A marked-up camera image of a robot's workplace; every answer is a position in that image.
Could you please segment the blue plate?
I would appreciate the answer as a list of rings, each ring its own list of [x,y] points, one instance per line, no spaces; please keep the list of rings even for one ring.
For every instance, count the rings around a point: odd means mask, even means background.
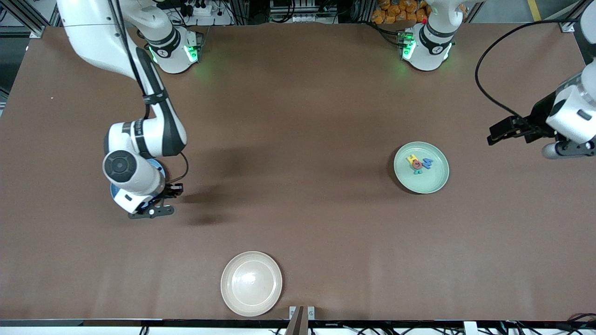
[[[165,187],[165,172],[158,161],[128,151],[113,151],[107,155],[103,172],[110,181],[112,199],[113,185],[137,194],[149,193],[158,186],[163,190]]]

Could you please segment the green plate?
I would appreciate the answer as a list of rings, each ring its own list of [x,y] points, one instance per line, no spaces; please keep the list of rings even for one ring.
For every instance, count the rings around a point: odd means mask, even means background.
[[[422,174],[414,174],[407,161],[409,155],[416,155],[419,161],[433,160],[431,169],[421,168]],[[394,175],[403,187],[417,194],[431,194],[443,188],[449,179],[450,167],[447,157],[436,146],[422,141],[409,142],[401,146],[393,159]]]

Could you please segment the beige plate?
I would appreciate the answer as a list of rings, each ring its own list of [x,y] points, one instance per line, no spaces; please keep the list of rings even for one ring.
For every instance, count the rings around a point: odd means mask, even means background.
[[[269,312],[283,289],[282,272],[276,261],[259,251],[233,257],[221,276],[221,296],[226,306],[243,317]]]

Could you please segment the orange packets bag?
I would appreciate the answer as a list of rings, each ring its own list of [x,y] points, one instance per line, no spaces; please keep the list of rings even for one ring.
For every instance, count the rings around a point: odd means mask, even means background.
[[[377,25],[407,20],[425,23],[431,12],[425,0],[376,0],[371,21]]]

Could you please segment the white power strip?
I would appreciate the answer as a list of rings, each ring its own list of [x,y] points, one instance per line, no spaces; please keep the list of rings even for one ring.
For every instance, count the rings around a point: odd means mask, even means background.
[[[236,23],[223,0],[156,0],[157,8],[178,26],[231,26]]]

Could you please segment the aluminium frame post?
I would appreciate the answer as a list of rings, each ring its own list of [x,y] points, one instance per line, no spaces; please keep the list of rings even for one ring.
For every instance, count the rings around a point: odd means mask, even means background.
[[[3,24],[0,20],[0,38],[41,38],[50,23],[27,0],[0,0],[0,7],[17,23]]]
[[[566,13],[558,17],[558,27],[562,33],[573,33],[575,32],[575,23],[579,22],[581,18],[581,13],[579,12],[572,12]]]

